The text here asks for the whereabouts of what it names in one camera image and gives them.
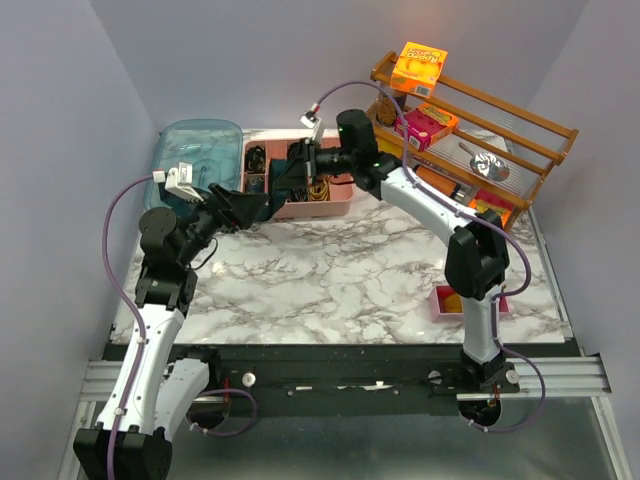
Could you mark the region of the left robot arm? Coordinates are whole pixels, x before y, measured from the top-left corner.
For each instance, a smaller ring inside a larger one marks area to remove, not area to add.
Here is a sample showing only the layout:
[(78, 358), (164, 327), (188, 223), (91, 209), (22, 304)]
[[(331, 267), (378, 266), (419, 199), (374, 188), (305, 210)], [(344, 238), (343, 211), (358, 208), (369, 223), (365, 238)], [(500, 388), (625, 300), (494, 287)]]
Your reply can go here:
[(164, 479), (173, 436), (196, 398), (255, 400), (246, 390), (223, 386), (213, 358), (186, 356), (166, 368), (198, 281), (192, 261), (217, 233), (256, 223), (269, 196), (212, 184), (195, 199), (187, 217), (154, 207), (140, 218), (142, 267), (135, 296), (123, 299), (134, 329), (108, 401), (95, 425), (79, 429), (73, 442), (89, 479)]

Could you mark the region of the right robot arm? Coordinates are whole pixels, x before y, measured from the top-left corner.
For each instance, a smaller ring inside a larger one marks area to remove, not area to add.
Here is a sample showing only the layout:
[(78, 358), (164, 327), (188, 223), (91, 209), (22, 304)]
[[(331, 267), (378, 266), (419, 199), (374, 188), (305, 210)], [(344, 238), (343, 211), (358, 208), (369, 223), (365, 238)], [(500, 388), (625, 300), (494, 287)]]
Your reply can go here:
[(373, 125), (361, 110), (337, 117), (340, 144), (323, 148), (312, 138), (299, 140), (285, 163), (269, 171), (268, 188), (278, 195), (317, 184), (322, 177), (348, 174), (362, 191), (400, 208), (446, 246), (445, 278), (463, 304), (465, 337), (460, 379), (480, 392), (496, 380), (495, 306), (509, 265), (499, 216), (464, 207), (417, 177), (402, 161), (379, 150)]

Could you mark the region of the dark green tie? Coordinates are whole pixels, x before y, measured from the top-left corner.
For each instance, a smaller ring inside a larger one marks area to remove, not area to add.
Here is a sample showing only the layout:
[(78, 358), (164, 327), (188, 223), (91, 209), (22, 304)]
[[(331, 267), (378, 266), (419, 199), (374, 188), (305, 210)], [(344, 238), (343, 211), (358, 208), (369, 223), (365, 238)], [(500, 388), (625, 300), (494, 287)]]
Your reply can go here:
[(279, 189), (279, 170), (283, 160), (285, 159), (272, 159), (267, 171), (265, 192), (268, 195), (268, 219), (266, 221), (271, 220), (284, 206), (291, 193), (291, 190)]

